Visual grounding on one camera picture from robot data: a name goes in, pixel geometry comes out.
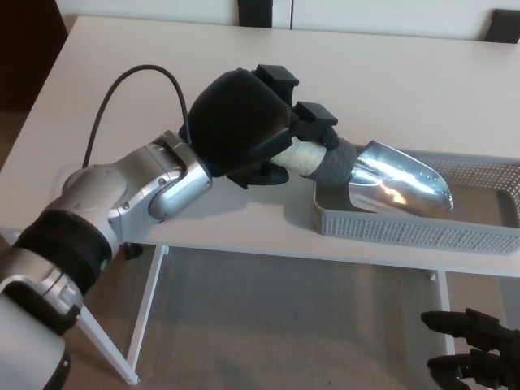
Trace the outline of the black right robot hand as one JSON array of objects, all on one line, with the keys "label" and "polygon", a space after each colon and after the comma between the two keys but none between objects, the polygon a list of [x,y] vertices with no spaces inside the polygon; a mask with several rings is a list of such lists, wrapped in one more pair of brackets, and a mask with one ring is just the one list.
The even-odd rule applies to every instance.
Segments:
[{"label": "black right robot hand", "polygon": [[433,357],[427,367],[442,389],[468,389],[466,379],[489,389],[519,388],[519,330],[498,318],[473,310],[427,311],[421,320],[432,331],[463,338],[469,353]]}]

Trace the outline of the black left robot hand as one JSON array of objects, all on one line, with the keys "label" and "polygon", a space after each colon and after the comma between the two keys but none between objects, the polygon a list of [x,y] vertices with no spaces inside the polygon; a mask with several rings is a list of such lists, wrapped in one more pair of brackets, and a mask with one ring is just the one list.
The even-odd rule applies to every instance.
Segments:
[{"label": "black left robot hand", "polygon": [[299,80],[280,65],[237,68],[212,82],[195,100],[181,137],[212,177],[243,189],[284,184],[286,167],[272,158],[297,141],[334,150],[337,118],[318,103],[294,102]]}]

